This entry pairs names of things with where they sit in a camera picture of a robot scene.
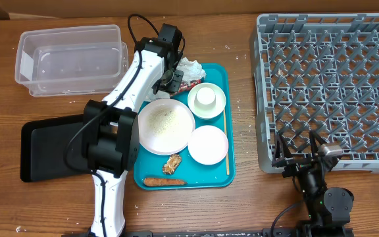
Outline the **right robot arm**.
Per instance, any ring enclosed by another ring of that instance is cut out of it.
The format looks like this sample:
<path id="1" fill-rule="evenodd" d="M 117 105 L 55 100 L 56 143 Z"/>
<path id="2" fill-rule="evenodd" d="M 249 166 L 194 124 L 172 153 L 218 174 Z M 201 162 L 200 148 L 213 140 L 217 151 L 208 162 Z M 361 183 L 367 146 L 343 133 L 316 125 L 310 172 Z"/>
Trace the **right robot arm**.
<path id="1" fill-rule="evenodd" d="M 270 236 L 353 236 L 345 225 L 350 222 L 354 195 L 346 188 L 328 188 L 326 173 L 340 161 L 343 150 L 340 145 L 326 142 L 317 132 L 309 132 L 311 153 L 303 159 L 295 159 L 280 134 L 275 137 L 273 167 L 282 167 L 282 176 L 291 178 L 295 189 L 303 199 L 285 208 L 273 220 Z M 278 220 L 288 211 L 305 204 L 309 218 L 299 221 L 294 228 L 276 229 Z"/>

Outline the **white cup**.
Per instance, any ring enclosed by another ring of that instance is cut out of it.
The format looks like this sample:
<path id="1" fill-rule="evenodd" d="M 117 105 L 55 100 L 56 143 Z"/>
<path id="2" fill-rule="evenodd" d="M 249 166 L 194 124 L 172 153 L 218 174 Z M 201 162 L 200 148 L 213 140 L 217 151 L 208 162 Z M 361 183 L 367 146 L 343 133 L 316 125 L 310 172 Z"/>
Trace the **white cup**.
<path id="1" fill-rule="evenodd" d="M 203 87 L 196 93 L 196 100 L 200 105 L 209 106 L 215 102 L 216 95 L 213 89 Z"/>

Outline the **white napkin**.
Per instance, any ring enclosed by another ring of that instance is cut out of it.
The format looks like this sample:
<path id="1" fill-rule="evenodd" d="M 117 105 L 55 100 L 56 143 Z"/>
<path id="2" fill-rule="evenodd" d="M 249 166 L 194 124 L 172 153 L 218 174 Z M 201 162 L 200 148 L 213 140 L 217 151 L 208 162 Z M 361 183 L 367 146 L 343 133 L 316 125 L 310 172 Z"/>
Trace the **white napkin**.
<path id="1" fill-rule="evenodd" d="M 163 92 L 159 90 L 157 93 L 153 93 L 153 90 L 150 89 L 144 101 L 152 102 L 158 99 L 169 99 L 169 98 L 170 98 L 170 94 L 167 92 Z"/>

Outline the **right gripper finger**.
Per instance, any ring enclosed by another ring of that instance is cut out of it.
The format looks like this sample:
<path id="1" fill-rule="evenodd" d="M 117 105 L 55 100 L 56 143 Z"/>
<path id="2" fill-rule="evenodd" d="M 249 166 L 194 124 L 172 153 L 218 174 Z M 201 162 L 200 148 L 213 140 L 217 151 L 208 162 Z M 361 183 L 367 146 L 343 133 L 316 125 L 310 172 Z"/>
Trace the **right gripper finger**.
<path id="1" fill-rule="evenodd" d="M 313 157 L 318 155 L 318 148 L 325 144 L 326 141 L 314 130 L 309 131 L 309 140 L 311 145 L 311 153 Z"/>
<path id="2" fill-rule="evenodd" d="M 291 159 L 291 152 L 288 145 L 281 134 L 275 136 L 275 150 L 273 161 L 289 161 Z"/>

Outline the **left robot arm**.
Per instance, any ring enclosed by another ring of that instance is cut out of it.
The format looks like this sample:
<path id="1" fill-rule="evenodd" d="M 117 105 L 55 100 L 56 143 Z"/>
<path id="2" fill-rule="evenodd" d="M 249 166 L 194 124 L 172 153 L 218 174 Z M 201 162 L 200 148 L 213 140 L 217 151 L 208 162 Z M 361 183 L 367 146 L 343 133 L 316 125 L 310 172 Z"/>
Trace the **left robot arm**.
<path id="1" fill-rule="evenodd" d="M 178 91 L 176 72 L 185 39 L 163 24 L 155 38 L 136 42 L 134 59 L 118 86 L 102 101 L 84 109 L 82 156 L 95 184 L 95 217 L 89 236 L 122 236 L 124 185 L 139 152 L 138 112 L 149 93 Z"/>

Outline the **silver foil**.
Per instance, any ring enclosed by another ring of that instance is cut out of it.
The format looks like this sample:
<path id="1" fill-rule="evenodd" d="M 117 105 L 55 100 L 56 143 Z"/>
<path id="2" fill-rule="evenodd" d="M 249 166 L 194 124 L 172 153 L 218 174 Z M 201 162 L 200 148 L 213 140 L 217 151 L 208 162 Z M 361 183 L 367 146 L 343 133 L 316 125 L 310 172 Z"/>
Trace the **silver foil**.
<path id="1" fill-rule="evenodd" d="M 187 84 L 194 80 L 203 79 L 207 75 L 200 63 L 196 60 L 189 61 L 186 57 L 180 60 L 176 69 L 184 73 L 182 80 Z"/>

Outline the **pale green bowl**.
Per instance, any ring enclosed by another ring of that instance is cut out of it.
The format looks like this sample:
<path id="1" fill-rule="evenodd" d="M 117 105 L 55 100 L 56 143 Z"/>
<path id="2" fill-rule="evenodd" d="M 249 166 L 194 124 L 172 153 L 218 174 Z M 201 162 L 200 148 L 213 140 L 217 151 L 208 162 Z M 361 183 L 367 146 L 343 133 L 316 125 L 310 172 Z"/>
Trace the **pale green bowl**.
<path id="1" fill-rule="evenodd" d="M 205 106 L 200 105 L 196 100 L 196 93 L 199 89 L 203 87 L 208 87 L 214 90 L 216 99 L 215 102 L 212 105 Z M 212 83 L 201 83 L 193 87 L 188 94 L 188 107 L 191 110 L 191 112 L 198 118 L 209 120 L 213 119 L 220 114 L 222 114 L 223 110 L 226 106 L 226 96 L 225 93 L 222 91 L 222 89 Z"/>

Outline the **red snack wrapper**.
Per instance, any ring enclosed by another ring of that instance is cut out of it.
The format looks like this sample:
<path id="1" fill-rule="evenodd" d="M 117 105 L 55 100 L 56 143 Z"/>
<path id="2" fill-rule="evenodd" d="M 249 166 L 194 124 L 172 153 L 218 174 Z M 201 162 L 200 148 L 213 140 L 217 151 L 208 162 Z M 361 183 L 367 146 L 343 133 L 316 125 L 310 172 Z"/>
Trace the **red snack wrapper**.
<path id="1" fill-rule="evenodd" d="M 182 92 L 186 92 L 186 91 L 190 91 L 193 87 L 195 87 L 196 85 L 200 84 L 203 82 L 203 79 L 199 79 L 199 80 L 192 80 L 192 81 L 189 81 L 189 82 L 182 82 L 178 91 L 177 92 L 174 92 L 174 93 L 171 93 L 170 96 L 175 96 L 175 95 L 178 95 L 179 93 L 182 93 Z"/>

